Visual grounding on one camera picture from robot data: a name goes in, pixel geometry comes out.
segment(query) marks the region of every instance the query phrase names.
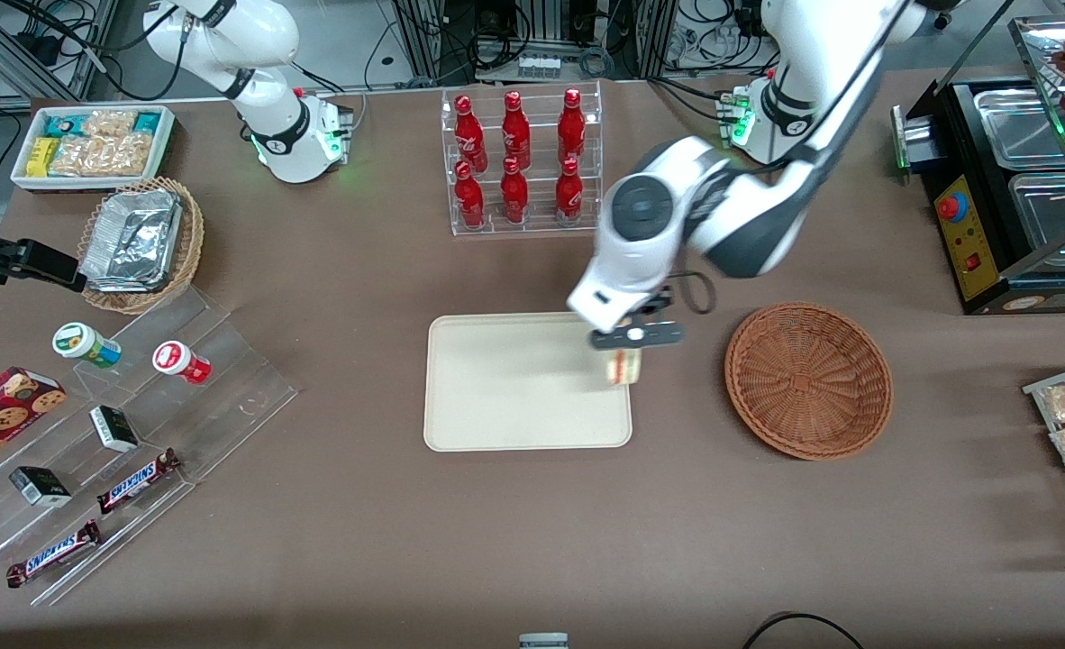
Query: red switch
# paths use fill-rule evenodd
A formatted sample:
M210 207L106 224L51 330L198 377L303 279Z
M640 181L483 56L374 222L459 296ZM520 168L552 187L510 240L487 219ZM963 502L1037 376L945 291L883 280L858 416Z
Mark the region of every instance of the red switch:
M953 196L946 196L937 201L937 216L945 218L945 221L951 221L960 209L961 202L956 201Z

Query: yellow snack package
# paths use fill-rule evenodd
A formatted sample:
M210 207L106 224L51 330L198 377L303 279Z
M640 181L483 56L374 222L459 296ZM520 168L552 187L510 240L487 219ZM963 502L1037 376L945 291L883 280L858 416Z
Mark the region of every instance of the yellow snack package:
M60 140L55 137L37 137L32 143L32 152L24 165L24 174L29 178L45 178L48 176L48 164L55 156L55 147Z

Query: clear acrylic shelf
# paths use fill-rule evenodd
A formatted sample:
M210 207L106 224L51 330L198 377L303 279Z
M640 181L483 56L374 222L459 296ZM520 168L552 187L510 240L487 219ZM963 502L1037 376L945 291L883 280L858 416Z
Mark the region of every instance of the clear acrylic shelf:
M31 603L54 604L112 558L134 535L194 489L241 443L296 395L280 373L244 341L228 313L187 289L157 305L112 338L124 356L108 370L80 362L64 379L68 399L54 412L66 413L47 431L26 431L0 452L0 587L11 564L26 562L96 518L103 543L80 550L67 564L39 572L18 588ZM166 340L179 340L212 362L211 377L192 386L157 372L150 354ZM97 404L119 407L136 431L140 448L116 453L101 447L88 411ZM166 448L181 468L106 517L97 497L108 492ZM9 473L21 465L46 467L72 499L59 509L27 504Z
M585 152L577 161L577 174L585 184L581 195L581 217L577 225L564 227L557 223L557 179L560 177L560 161L557 159L557 121L564 108L564 91L576 87L581 92L581 112L585 114ZM492 86L472 86L459 91L444 91L441 97L441 135L443 157L445 157L445 182L448 185L448 213L454 234L498 234L521 232L573 232L591 230L601 211L604 195L603 151L601 139L601 85L590 83L544 83L544 85L519 86L521 106L529 118L532 140L532 164L524 169L529 185L529 211L523 225L512 225L504 216L501 199L501 178L505 160L504 141L501 140L501 123L505 118L504 96ZM484 150L489 157L489 167L478 174L477 182L484 192L484 227L470 230L464 227L457 209L457 194L454 185L457 177L454 165L459 160L457 148L457 111L452 103L458 95L472 99L472 112L484 129Z

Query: red emergency button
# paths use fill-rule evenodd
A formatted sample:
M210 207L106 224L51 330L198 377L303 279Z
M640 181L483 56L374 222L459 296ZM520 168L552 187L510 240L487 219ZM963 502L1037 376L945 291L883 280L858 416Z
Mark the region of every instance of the red emergency button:
M968 198L961 192L953 192L937 201L937 216L949 223L961 223L968 212Z

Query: yellow control panel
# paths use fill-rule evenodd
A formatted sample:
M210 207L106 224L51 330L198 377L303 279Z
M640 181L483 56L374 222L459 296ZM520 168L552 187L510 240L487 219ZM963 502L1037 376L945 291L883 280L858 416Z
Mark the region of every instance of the yellow control panel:
M997 283L999 275L964 176L937 196L933 209L937 211L940 236L949 248L956 285L962 288L965 299L973 299Z

